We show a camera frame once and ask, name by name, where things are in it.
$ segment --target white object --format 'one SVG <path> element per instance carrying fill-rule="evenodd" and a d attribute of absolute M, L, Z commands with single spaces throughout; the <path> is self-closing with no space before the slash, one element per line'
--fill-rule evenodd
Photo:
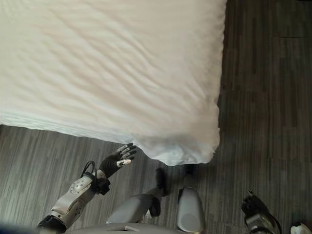
<path fill-rule="evenodd" d="M 291 234 L 312 234 L 311 230 L 304 224 L 291 228 Z"/>
<path fill-rule="evenodd" d="M 0 1 L 0 124 L 211 160 L 226 0 Z"/>

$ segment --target white mattress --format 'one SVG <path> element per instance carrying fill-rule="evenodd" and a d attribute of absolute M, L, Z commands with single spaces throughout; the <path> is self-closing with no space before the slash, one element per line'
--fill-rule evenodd
<path fill-rule="evenodd" d="M 219 143 L 226 0 L 0 0 L 0 123 L 135 142 L 167 165 Z"/>

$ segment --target black glove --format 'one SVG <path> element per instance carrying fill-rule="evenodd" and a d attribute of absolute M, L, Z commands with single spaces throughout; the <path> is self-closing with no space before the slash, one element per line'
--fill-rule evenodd
<path fill-rule="evenodd" d="M 120 147 L 102 161 L 99 169 L 104 172 L 106 178 L 111 177 L 121 167 L 131 163 L 134 159 L 133 154 L 136 153 L 135 149 L 136 146 L 133 143 Z"/>

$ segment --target black cable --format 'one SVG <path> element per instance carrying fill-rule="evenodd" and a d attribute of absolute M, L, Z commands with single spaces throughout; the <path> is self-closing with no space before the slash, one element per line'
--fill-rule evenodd
<path fill-rule="evenodd" d="M 98 178 L 97 178 L 96 163 L 95 163 L 94 161 L 88 161 L 88 162 L 86 163 L 86 165 L 84 166 L 83 171 L 82 171 L 80 177 L 83 177 L 84 173 L 86 172 L 86 170 L 88 169 L 88 167 L 89 167 L 90 165 L 92 165 L 92 171 L 91 171 L 91 173 L 93 173 L 93 171 L 95 172 L 95 176 L 94 176 L 94 179 L 93 179 L 93 185 L 94 185 L 95 190 L 97 190 Z"/>

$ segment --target gray floor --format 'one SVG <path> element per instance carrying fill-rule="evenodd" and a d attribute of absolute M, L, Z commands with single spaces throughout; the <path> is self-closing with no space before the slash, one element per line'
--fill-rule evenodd
<path fill-rule="evenodd" d="M 288 232 L 312 217 L 312 2 L 229 0 L 220 107 L 221 143 L 198 166 L 207 233 L 245 233 L 240 203 L 247 189 L 265 201 Z M 77 179 L 86 161 L 99 163 L 117 144 L 64 134 L 1 128 L 0 221 L 35 226 Z M 175 225 L 182 167 L 140 154 L 112 178 L 73 228 L 98 225 L 120 202 L 153 187 L 164 167 L 171 193 L 162 215 Z"/>

